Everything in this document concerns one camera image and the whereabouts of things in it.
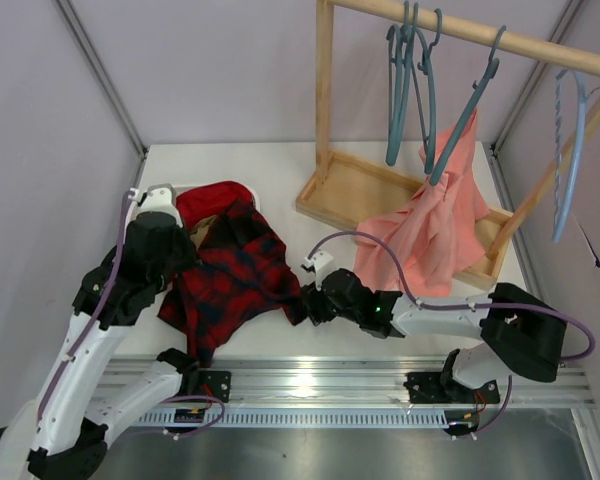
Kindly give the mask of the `red plaid skirt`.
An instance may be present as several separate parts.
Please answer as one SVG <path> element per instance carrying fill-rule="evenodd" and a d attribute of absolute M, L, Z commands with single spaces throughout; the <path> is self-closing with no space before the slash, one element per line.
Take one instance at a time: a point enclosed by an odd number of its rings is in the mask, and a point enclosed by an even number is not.
<path fill-rule="evenodd" d="M 307 317 L 286 245 L 252 203 L 238 199 L 217 215 L 197 255 L 174 279 L 158 317 L 186 336 L 200 365 L 209 367 L 215 350 L 261 314 L 281 310 L 292 325 Z"/>

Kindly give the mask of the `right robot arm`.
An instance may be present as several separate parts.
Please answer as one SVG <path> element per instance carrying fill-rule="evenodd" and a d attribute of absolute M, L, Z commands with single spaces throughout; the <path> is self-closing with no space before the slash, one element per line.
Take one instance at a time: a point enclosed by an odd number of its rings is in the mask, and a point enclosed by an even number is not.
<path fill-rule="evenodd" d="M 557 378 L 565 321 L 550 307 L 511 283 L 486 295 L 454 299 L 427 309 L 399 291 L 372 291 L 351 271 L 340 268 L 306 285 L 301 299 L 314 325 L 337 317 L 380 339 L 443 335 L 473 339 L 456 348 L 438 372 L 415 372 L 404 386 L 416 404 L 467 403 L 478 393 L 496 403 L 497 379 L 518 375 L 552 383 Z"/>

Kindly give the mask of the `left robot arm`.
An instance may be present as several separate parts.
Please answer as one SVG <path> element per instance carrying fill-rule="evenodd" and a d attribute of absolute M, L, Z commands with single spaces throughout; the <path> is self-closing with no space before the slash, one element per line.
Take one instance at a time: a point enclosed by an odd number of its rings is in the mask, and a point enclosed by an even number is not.
<path fill-rule="evenodd" d="M 169 348 L 119 393 L 92 399 L 140 314 L 193 259 L 176 209 L 123 220 L 116 246 L 82 280 L 66 338 L 41 393 L 0 428 L 0 479 L 88 479 L 142 415 L 194 392 L 198 362 Z"/>

